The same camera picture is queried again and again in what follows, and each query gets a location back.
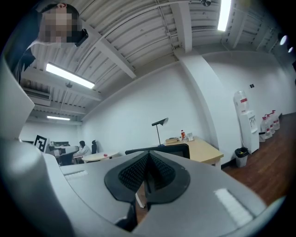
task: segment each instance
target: desk leg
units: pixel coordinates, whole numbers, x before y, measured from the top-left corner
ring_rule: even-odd
[[[215,162],[215,167],[217,167],[218,169],[221,169],[221,159]]]
[[[139,196],[138,196],[137,193],[136,193],[136,199],[137,199],[137,202],[139,203],[140,208],[144,208],[145,207],[145,204],[143,205],[143,203],[141,203],[141,200],[140,200],[140,198],[139,198]]]

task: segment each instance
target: person in white shirt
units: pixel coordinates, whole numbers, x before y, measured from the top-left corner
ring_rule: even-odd
[[[92,154],[92,151],[89,149],[88,146],[85,145],[84,141],[80,141],[79,144],[82,149],[78,152],[79,154],[83,154],[84,156],[89,156]]]

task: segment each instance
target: desk lamp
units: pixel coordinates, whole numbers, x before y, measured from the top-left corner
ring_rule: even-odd
[[[163,120],[160,120],[158,122],[155,122],[152,124],[152,126],[155,126],[156,125],[156,129],[157,129],[157,135],[158,135],[158,140],[159,140],[159,145],[161,146],[161,143],[160,143],[160,139],[159,139],[159,133],[158,133],[158,128],[157,128],[157,125],[160,124],[160,125],[165,125],[166,123],[168,122],[168,118],[165,118]]]

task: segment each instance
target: fluorescent light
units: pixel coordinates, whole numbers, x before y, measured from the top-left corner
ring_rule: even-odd
[[[284,35],[281,39],[281,42],[279,42],[280,45],[283,45],[287,41],[287,36]]]
[[[61,118],[61,117],[53,117],[53,116],[47,116],[48,119],[59,119],[59,120],[67,120],[69,121],[69,118]]]
[[[219,31],[226,31],[226,26],[229,18],[231,7],[231,0],[222,0],[221,1],[221,8],[220,8],[220,17],[218,23],[218,30]]]
[[[90,89],[93,88],[93,86],[94,86],[94,84],[92,82],[89,82],[81,77],[78,77],[72,73],[69,73],[69,72],[67,72],[61,68],[58,68],[50,63],[48,63],[46,65],[46,71],[56,74],[58,76],[61,76],[63,78],[66,78],[70,81],[76,82],[78,84],[81,84],[81,85],[83,85],[87,88],[90,88]]]

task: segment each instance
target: trash bag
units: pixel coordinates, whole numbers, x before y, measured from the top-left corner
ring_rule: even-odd
[[[246,147],[238,148],[235,150],[235,155],[238,158],[242,158],[244,156],[247,156],[249,154],[249,150]]]

